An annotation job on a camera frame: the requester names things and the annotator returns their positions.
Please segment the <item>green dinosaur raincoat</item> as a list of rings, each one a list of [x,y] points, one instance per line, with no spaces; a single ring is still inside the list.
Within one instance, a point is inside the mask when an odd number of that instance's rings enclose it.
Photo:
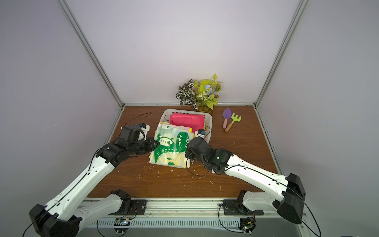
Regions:
[[[195,137],[192,128],[160,122],[154,140],[158,147],[151,152],[150,164],[173,168],[190,168],[190,160],[185,157],[189,142]]]

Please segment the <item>pink raincoat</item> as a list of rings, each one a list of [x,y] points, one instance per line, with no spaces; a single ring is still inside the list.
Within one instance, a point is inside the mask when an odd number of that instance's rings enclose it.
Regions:
[[[192,128],[192,131],[205,129],[205,116],[197,114],[173,113],[170,116],[169,123],[177,126]]]

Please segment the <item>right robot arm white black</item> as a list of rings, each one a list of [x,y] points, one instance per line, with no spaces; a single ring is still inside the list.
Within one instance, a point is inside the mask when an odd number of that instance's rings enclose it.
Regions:
[[[272,206],[282,218],[294,224],[302,223],[306,192],[299,176],[269,172],[230,151],[213,149],[201,137],[189,142],[185,157],[201,162],[205,169],[217,175],[236,177],[265,191],[273,198]]]

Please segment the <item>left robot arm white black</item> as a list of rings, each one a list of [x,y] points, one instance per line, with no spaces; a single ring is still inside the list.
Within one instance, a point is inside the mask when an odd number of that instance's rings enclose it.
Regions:
[[[75,237],[89,224],[108,214],[131,210],[131,196],[122,190],[87,207],[79,205],[109,173],[123,161],[152,152],[158,147],[148,137],[149,125],[125,125],[111,143],[98,149],[90,165],[60,194],[47,204],[35,205],[29,212],[31,226],[41,237]]]

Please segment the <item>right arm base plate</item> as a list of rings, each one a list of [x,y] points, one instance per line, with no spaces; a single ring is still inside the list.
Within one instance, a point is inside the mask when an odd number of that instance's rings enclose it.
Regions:
[[[224,199],[221,204],[224,215],[226,216],[263,216],[263,210],[249,210],[236,199]]]

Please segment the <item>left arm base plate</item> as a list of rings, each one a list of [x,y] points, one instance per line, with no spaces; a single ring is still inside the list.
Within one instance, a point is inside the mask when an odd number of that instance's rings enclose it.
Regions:
[[[109,215],[132,215],[132,216],[143,216],[146,211],[147,207],[147,200],[146,199],[132,199],[130,201],[130,205],[127,209],[124,209],[123,207],[120,208],[119,211],[115,213],[111,213]]]

